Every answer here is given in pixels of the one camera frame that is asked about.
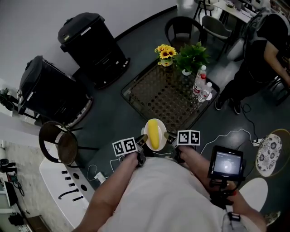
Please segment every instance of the yellow flower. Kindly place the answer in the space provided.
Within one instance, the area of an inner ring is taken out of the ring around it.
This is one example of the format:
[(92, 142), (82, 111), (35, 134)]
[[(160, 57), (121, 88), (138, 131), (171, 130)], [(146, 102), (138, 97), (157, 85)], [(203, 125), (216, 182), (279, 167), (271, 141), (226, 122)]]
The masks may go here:
[(160, 52), (161, 52), (161, 51), (164, 51), (164, 50), (166, 50), (166, 46), (167, 46), (167, 45), (162, 44), (161, 46), (158, 46), (158, 47), (156, 48), (156, 50), (157, 50), (157, 51), (160, 51)]
[(173, 47), (169, 46), (167, 48), (167, 52), (168, 52), (169, 56), (171, 56), (171, 57), (176, 55), (176, 51), (175, 51), (175, 49)]
[(164, 51), (160, 52), (160, 58), (161, 59), (166, 59), (168, 57), (169, 57), (169, 54), (168, 54), (167, 50), (164, 50)]

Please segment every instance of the black trash can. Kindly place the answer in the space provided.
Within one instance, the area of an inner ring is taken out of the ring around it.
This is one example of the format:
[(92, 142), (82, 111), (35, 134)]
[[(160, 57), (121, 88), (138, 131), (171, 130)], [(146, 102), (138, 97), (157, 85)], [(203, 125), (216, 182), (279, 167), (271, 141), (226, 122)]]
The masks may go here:
[(28, 108), (65, 125), (74, 122), (91, 101), (85, 89), (42, 56), (27, 64), (18, 100), (18, 111)]
[(58, 32), (61, 49), (71, 55), (96, 88), (103, 88), (120, 77), (130, 61), (104, 21), (99, 14), (82, 13), (68, 19)]

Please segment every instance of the water bottle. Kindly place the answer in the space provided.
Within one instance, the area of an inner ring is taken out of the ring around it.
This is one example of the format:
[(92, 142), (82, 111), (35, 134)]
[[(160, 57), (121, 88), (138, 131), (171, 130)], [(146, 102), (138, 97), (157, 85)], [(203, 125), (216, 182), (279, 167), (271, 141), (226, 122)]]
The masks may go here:
[(202, 75), (206, 76), (207, 72), (206, 72), (207, 67), (205, 65), (203, 65), (199, 70), (198, 73), (196, 74), (196, 78), (195, 81), (196, 82), (198, 79), (201, 78)]
[(205, 86), (205, 77), (206, 77), (206, 75), (202, 74), (202, 75), (200, 76), (200, 78), (198, 78), (198, 79), (196, 80), (196, 82), (194, 83), (193, 93), (194, 93), (195, 95), (199, 95), (201, 89)]
[(204, 87), (202, 88), (200, 95), (198, 96), (198, 101), (199, 102), (204, 102), (207, 97), (210, 95), (210, 93), (212, 92), (212, 86), (213, 84), (211, 82), (208, 82), (206, 85), (204, 85)]

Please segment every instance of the floral cushion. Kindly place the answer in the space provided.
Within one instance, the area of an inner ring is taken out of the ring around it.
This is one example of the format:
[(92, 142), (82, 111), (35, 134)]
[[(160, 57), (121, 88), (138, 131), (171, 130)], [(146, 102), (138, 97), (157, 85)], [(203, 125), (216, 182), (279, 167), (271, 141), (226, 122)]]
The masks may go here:
[(256, 168), (262, 176), (270, 176), (276, 166), (276, 162), (282, 150), (282, 141), (279, 136), (270, 134), (267, 136), (256, 157)]

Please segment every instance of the black pants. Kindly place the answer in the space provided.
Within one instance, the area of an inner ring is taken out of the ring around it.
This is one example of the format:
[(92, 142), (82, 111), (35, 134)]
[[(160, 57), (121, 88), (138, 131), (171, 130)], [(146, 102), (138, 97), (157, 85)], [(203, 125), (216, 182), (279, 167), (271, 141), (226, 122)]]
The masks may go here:
[(225, 102), (232, 98), (234, 102), (239, 102), (245, 97), (251, 96), (261, 90), (267, 83), (258, 83), (250, 75), (246, 63), (243, 62), (240, 70), (235, 74), (220, 95), (219, 100)]

